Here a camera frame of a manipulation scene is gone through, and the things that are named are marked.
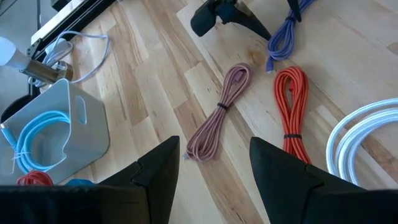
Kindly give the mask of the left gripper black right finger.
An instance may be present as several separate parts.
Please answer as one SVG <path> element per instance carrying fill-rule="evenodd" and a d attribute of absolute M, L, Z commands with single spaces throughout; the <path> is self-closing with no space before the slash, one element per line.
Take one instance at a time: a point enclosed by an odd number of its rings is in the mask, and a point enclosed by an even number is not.
<path fill-rule="evenodd" d="M 365 221 L 363 191 L 259 138 L 250 140 L 252 173 L 271 224 L 356 224 Z"/>

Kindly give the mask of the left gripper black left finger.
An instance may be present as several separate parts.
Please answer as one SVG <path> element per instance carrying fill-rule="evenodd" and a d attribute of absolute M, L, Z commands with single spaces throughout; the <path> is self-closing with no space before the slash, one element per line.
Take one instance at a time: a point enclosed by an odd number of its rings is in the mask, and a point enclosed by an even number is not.
<path fill-rule="evenodd" d="M 100 182 L 105 224 L 168 224 L 180 162 L 180 137 L 171 136 L 136 162 Z"/>

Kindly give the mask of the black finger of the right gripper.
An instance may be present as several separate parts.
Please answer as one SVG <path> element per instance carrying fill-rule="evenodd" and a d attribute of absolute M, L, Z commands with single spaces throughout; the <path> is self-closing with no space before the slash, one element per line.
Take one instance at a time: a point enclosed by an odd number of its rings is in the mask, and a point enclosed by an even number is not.
<path fill-rule="evenodd" d="M 298 22 L 302 21 L 299 0 L 287 0 L 290 10 Z"/>
<path fill-rule="evenodd" d="M 244 2 L 237 2 L 235 12 L 232 15 L 231 22 L 240 24 L 266 40 L 270 40 L 271 35 L 262 22 L 254 15 Z"/>

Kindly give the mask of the white plastic bin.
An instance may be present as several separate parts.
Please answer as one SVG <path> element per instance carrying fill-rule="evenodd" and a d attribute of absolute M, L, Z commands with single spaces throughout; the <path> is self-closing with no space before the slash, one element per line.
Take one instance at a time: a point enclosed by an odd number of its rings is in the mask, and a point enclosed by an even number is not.
<path fill-rule="evenodd" d="M 59 80 L 4 124 L 18 138 L 29 121 L 48 111 L 61 111 L 70 122 L 51 124 L 36 135 L 31 155 L 35 162 L 51 167 L 47 173 L 57 184 L 102 157 L 109 147 L 109 133 L 103 102 L 68 80 Z"/>

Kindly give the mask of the teal plastic bin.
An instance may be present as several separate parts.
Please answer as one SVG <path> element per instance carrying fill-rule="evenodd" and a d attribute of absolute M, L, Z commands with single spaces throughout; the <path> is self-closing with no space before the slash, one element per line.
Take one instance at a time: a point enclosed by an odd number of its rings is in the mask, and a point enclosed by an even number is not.
<path fill-rule="evenodd" d="M 94 185 L 95 183 L 87 179 L 71 179 L 65 184 L 65 186 L 94 186 Z"/>

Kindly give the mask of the white bulb lamp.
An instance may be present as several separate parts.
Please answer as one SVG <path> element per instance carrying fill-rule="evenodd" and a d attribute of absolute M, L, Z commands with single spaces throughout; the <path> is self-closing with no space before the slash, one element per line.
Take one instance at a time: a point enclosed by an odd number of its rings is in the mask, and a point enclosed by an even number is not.
<path fill-rule="evenodd" d="M 0 66 L 18 69 L 21 73 L 36 80 L 53 84 L 62 78 L 72 80 L 73 66 L 60 61 L 55 65 L 45 65 L 28 58 L 20 52 L 13 42 L 0 36 Z"/>

